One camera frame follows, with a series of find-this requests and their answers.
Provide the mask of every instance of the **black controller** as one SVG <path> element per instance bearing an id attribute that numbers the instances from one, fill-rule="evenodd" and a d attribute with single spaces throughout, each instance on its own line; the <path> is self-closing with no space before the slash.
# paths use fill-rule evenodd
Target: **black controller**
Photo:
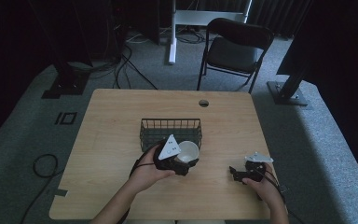
<path id="1" fill-rule="evenodd" d="M 197 164 L 199 159 L 190 161 L 189 163 L 183 163 L 177 161 L 176 156 L 169 157 L 164 160 L 160 160 L 158 155 L 161 153 L 161 150 L 164 148 L 166 140 L 161 141 L 161 144 L 156 148 L 155 154 L 153 156 L 153 162 L 156 165 L 156 168 L 159 170 L 174 170 L 177 175 L 187 175 L 190 167 L 193 167 Z"/>
<path id="2" fill-rule="evenodd" d="M 242 180 L 246 177 L 260 182 L 266 173 L 266 164 L 264 162 L 247 161 L 245 163 L 245 168 L 246 171 L 241 172 L 231 166 L 229 167 L 229 171 L 235 181 L 242 182 Z"/>

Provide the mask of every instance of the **black chair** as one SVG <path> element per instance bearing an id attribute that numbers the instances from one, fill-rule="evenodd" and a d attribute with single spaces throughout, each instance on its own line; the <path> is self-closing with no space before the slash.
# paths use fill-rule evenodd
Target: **black chair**
<path id="1" fill-rule="evenodd" d="M 217 34 L 209 48 L 210 33 Z M 207 69 L 246 77 L 244 85 L 254 77 L 249 93 L 274 34 L 270 29 L 224 18 L 217 18 L 209 22 L 206 30 L 205 50 L 199 75 L 197 91 L 200 90 L 202 76 Z"/>

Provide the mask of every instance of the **person's left hand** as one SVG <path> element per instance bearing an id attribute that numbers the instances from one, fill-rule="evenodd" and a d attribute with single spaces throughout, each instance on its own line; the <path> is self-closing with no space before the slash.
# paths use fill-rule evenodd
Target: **person's left hand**
<path id="1" fill-rule="evenodd" d="M 175 175 L 173 170 L 159 170 L 156 168 L 156 165 L 153 163 L 153 155 L 157 147 L 158 145 L 146 153 L 128 180 L 128 184 L 136 192 L 150 188 L 160 179 Z"/>

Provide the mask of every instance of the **gray carpet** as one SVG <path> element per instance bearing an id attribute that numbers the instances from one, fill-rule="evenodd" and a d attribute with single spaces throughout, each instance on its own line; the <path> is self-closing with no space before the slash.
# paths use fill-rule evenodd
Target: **gray carpet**
<path id="1" fill-rule="evenodd" d="M 141 43 L 128 43 L 131 62 L 160 90 L 196 89 L 203 44 L 178 42 L 176 64 L 168 65 L 169 45 L 164 39 L 160 46 L 150 41 L 133 41 Z M 269 94 L 267 81 L 287 79 L 275 74 L 290 44 L 290 40 L 275 39 L 252 92 L 277 176 L 289 188 L 285 192 L 287 206 L 307 224 L 358 223 L 358 164 L 317 88 L 301 83 L 300 89 L 310 103 L 306 107 L 275 105 Z M 126 49 L 124 54 L 128 56 L 129 51 Z M 33 172 L 38 156 L 54 154 L 59 163 L 57 171 L 64 169 L 93 90 L 112 88 L 113 74 L 113 70 L 93 73 L 83 95 L 65 95 L 56 100 L 41 99 L 57 75 L 52 66 L 34 79 L 0 129 L 0 223 L 21 223 L 27 207 L 48 182 Z M 241 82 L 240 77 L 211 72 L 203 79 L 201 90 L 248 91 L 248 86 L 243 87 Z M 153 89 L 129 66 L 121 70 L 118 83 L 122 89 Z M 60 113 L 76 113 L 74 123 L 57 123 Z M 53 172 L 53 166 L 51 160 L 43 159 L 37 170 L 48 174 Z M 60 179 L 60 175 L 52 179 L 24 223 L 88 222 L 48 217 L 53 191 Z M 299 223 L 293 217 L 290 220 Z"/>

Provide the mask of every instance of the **white desk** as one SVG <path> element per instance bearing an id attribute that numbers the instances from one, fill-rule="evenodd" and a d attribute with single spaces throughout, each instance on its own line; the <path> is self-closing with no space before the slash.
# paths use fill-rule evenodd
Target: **white desk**
<path id="1" fill-rule="evenodd" d="M 172 38 L 169 63 L 175 64 L 176 61 L 176 25 L 206 26 L 215 18 L 226 18 L 229 20 L 246 22 L 251 4 L 252 0 L 248 0 L 243 12 L 176 10 L 176 0 L 172 0 Z"/>

